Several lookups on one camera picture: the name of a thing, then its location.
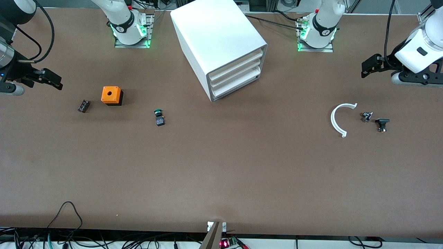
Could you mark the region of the white plastic drawer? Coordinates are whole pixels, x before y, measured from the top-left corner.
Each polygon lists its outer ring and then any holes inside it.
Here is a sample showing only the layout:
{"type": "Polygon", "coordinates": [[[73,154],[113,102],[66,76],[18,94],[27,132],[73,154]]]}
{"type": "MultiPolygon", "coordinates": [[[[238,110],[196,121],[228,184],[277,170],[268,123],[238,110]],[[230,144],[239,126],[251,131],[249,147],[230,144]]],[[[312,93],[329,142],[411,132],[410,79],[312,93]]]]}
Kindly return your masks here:
{"type": "Polygon", "coordinates": [[[209,74],[210,86],[215,89],[239,85],[261,72],[261,59],[246,60],[226,65],[209,74]]]}
{"type": "Polygon", "coordinates": [[[230,77],[246,69],[259,66],[261,64],[261,58],[263,55],[264,52],[262,49],[251,52],[248,55],[245,55],[244,57],[239,58],[236,61],[233,61],[232,63],[229,63],[215,70],[214,72],[211,72],[209,74],[209,79],[211,81],[221,81],[229,79],[230,77]]]}
{"type": "Polygon", "coordinates": [[[212,81],[211,89],[213,93],[213,99],[222,98],[223,96],[230,94],[232,91],[249,84],[259,77],[261,74],[261,68],[259,66],[246,69],[229,79],[221,81],[212,81]]]}

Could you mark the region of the white drawer cabinet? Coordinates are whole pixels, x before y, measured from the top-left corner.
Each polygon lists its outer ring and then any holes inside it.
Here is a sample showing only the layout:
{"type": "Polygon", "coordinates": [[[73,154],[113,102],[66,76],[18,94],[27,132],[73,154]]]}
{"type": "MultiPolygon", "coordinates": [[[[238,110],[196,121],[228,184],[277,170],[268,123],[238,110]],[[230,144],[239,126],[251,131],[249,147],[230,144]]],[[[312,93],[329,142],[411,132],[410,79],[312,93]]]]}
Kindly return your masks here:
{"type": "Polygon", "coordinates": [[[210,101],[221,99],[213,99],[211,72],[262,49],[262,73],[268,45],[234,0],[194,0],[170,16],[182,52],[210,101]]]}

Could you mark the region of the circuit board with red light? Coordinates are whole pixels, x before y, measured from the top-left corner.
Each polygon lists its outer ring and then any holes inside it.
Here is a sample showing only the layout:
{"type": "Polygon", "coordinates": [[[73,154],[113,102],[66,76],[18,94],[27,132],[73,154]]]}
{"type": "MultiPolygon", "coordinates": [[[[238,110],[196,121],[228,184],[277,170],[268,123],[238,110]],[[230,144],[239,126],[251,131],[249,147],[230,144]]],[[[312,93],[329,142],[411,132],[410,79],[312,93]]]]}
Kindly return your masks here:
{"type": "Polygon", "coordinates": [[[220,249],[250,249],[237,237],[228,237],[220,240],[220,249]]]}

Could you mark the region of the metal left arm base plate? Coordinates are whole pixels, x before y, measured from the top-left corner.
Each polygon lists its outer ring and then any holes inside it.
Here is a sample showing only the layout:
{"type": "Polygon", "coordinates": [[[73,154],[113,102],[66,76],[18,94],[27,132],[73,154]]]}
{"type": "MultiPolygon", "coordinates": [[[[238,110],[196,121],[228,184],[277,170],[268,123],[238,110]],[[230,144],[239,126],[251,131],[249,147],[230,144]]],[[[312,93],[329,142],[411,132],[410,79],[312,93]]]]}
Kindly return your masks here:
{"type": "Polygon", "coordinates": [[[333,46],[332,46],[332,38],[334,36],[331,36],[331,39],[329,40],[328,44],[325,47],[317,48],[312,47],[307,42],[307,38],[309,35],[313,35],[313,28],[310,28],[309,24],[309,16],[303,16],[302,18],[298,18],[296,20],[296,27],[301,28],[301,30],[297,30],[297,51],[298,52],[323,52],[323,53],[332,53],[333,52],[333,46]]]}

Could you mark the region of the orange button enclosure box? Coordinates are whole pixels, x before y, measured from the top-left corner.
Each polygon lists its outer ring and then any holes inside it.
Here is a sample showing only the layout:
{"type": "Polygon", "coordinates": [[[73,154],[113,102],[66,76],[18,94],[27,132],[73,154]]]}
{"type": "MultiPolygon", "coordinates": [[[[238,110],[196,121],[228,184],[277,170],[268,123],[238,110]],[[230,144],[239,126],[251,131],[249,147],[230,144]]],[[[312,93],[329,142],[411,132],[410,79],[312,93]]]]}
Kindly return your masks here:
{"type": "Polygon", "coordinates": [[[122,106],[124,92],[118,86],[104,86],[102,88],[101,102],[107,106],[122,106]]]}

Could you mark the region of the white curved plastic bracket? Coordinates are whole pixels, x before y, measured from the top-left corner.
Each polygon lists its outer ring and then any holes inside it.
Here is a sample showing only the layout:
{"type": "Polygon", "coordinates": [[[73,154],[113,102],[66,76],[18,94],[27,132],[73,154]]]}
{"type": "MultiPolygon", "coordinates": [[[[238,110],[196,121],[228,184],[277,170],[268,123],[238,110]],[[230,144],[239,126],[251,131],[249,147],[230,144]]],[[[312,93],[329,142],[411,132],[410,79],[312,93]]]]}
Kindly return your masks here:
{"type": "Polygon", "coordinates": [[[340,109],[340,108],[348,108],[348,109],[355,109],[358,106],[358,103],[355,104],[351,104],[351,103],[343,103],[343,104],[339,104],[338,106],[336,106],[332,112],[331,112],[331,116],[330,116],[330,120],[331,120],[331,124],[333,126],[333,128],[339,133],[341,134],[342,138],[345,138],[347,136],[347,131],[343,130],[337,123],[335,115],[336,112],[340,109]]]}

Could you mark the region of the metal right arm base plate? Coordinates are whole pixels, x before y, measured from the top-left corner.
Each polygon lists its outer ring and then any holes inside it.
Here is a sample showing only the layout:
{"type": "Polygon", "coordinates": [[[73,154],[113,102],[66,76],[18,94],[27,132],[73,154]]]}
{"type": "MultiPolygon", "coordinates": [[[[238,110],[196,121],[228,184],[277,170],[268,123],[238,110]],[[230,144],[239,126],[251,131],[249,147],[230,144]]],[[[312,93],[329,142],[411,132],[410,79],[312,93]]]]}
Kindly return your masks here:
{"type": "Polygon", "coordinates": [[[115,48],[149,48],[154,21],[155,14],[141,13],[126,33],[118,33],[112,28],[115,37],[115,48]]]}

